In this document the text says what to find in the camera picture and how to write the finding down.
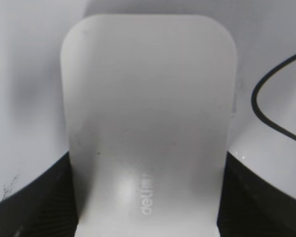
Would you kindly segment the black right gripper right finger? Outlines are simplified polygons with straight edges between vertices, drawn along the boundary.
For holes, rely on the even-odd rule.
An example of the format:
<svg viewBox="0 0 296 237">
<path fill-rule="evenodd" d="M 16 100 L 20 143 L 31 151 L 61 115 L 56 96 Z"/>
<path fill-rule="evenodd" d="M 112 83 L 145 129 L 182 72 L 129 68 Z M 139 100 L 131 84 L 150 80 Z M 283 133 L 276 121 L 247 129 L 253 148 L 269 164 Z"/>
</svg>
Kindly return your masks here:
<svg viewBox="0 0 296 237">
<path fill-rule="evenodd" d="M 296 237 L 296 199 L 227 153 L 217 226 L 222 237 Z"/>
</svg>

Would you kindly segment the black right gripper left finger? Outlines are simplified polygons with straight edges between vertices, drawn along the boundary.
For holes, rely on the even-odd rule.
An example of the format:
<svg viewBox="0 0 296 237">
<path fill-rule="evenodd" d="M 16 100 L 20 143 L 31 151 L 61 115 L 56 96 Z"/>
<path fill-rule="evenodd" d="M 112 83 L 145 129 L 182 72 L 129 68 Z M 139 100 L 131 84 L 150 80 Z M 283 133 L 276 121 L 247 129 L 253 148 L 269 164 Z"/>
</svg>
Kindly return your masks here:
<svg viewBox="0 0 296 237">
<path fill-rule="evenodd" d="M 77 224 L 69 153 L 0 201 L 0 237 L 73 237 Z"/>
</svg>

